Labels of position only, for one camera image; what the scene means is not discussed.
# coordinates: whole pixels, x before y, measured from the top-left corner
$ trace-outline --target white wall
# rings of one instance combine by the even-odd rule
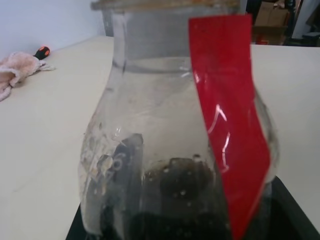
[[[16,51],[35,54],[104,35],[92,0],[0,0],[0,59]]]
[[[303,34],[310,31],[310,26],[306,24],[306,21],[319,5],[320,0],[304,0],[301,6],[300,14],[296,21],[292,37],[295,39],[301,38]]]

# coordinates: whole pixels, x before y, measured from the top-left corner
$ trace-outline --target pink cloth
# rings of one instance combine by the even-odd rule
[[[14,52],[0,61],[0,101],[9,97],[11,89],[37,71],[55,68],[31,54]]]

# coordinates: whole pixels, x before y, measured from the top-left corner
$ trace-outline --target jar lid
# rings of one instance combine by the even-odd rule
[[[239,0],[99,0],[93,2],[91,7],[94,10],[107,8],[138,11],[196,5],[238,7]]]

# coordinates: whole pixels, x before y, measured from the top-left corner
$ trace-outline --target glass jar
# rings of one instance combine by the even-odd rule
[[[112,7],[114,52],[79,164],[81,213],[96,239],[232,239],[193,79],[188,20],[238,12],[235,0],[136,0]],[[271,152],[278,141],[255,106]]]

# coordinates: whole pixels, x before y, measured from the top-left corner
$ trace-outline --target table surface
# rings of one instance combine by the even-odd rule
[[[0,239],[64,240],[79,205],[78,162],[107,83],[113,38],[52,53],[0,102]],[[320,48],[252,46],[256,87],[280,141],[278,176],[320,230]]]

